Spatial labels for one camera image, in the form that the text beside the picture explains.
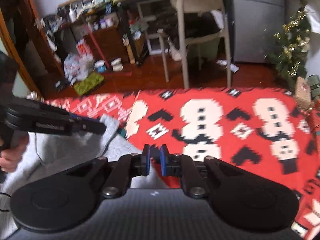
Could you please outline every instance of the green container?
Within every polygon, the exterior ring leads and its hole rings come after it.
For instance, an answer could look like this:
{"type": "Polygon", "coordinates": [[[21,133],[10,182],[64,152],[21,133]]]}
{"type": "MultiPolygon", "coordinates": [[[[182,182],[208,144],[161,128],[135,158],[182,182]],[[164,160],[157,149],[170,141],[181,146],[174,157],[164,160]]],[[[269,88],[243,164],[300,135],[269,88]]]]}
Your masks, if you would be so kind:
{"type": "Polygon", "coordinates": [[[308,85],[310,86],[311,98],[320,96],[320,79],[318,75],[308,77],[308,85]]]}

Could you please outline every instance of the green mat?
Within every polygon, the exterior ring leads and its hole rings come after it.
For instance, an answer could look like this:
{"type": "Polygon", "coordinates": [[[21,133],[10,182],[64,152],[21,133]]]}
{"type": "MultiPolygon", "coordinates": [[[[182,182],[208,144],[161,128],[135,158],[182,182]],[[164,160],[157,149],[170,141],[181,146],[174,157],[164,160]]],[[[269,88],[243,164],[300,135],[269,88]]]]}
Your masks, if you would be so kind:
{"type": "Polygon", "coordinates": [[[74,90],[78,95],[83,96],[85,93],[92,90],[95,86],[99,85],[104,80],[104,76],[93,72],[85,80],[75,84],[74,90]]]}

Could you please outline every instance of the beige chair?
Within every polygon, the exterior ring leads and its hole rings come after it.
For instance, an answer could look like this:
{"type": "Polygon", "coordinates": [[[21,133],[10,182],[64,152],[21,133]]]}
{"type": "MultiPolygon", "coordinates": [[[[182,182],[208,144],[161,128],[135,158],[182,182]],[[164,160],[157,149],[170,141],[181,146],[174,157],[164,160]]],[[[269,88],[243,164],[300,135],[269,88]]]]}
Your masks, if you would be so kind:
{"type": "MultiPolygon", "coordinates": [[[[188,63],[187,63],[187,49],[186,46],[190,44],[198,44],[198,58],[199,58],[199,69],[201,69],[201,51],[200,45],[203,42],[211,41],[218,37],[224,37],[225,50],[227,56],[227,86],[231,86],[231,56],[230,56],[230,41],[228,31],[228,21],[225,14],[225,9],[222,0],[170,0],[171,5],[177,10],[178,13],[178,29],[179,29],[179,42],[180,42],[180,54],[182,57],[182,74],[184,88],[189,88],[189,76],[188,76],[188,63]],[[218,33],[207,35],[204,37],[197,38],[185,38],[184,28],[184,13],[203,13],[212,10],[220,10],[223,13],[224,28],[218,33]]],[[[164,34],[159,31],[159,40],[162,50],[162,59],[164,64],[164,73],[166,81],[169,81],[167,62],[164,50],[164,34]]]]}

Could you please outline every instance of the red rug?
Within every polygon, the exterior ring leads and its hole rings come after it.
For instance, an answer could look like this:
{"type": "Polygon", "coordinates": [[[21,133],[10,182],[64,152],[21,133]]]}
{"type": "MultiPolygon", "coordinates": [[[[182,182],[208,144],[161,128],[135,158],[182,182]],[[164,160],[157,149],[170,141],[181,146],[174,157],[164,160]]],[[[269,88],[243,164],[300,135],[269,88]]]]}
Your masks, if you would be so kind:
{"type": "MultiPolygon", "coordinates": [[[[75,114],[108,114],[137,148],[166,144],[196,161],[220,158],[294,190],[300,211],[292,229],[320,231],[320,171],[310,128],[291,93],[281,89],[154,90],[50,101],[75,114]]],[[[176,178],[165,178],[179,187],[176,178]]]]}

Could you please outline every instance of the grey cloth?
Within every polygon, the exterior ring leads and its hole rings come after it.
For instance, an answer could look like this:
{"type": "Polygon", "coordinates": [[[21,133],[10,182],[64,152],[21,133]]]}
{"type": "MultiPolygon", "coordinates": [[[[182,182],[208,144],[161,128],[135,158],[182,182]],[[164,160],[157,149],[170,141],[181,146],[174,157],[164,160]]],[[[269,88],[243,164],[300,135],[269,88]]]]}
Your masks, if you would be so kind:
{"type": "MultiPolygon", "coordinates": [[[[53,136],[47,134],[29,133],[30,143],[14,173],[8,174],[1,184],[1,192],[12,195],[18,188],[27,183],[45,178],[64,171],[78,164],[100,156],[106,156],[109,161],[117,161],[120,156],[141,153],[131,143],[116,133],[119,122],[103,115],[100,122],[107,126],[103,135],[92,133],[77,133],[73,136],[53,136]]],[[[151,167],[147,177],[132,179],[132,188],[166,188],[151,167]]],[[[9,198],[0,196],[0,208],[9,207],[9,198]]],[[[11,235],[17,227],[10,212],[0,212],[0,239],[11,235]]]]}

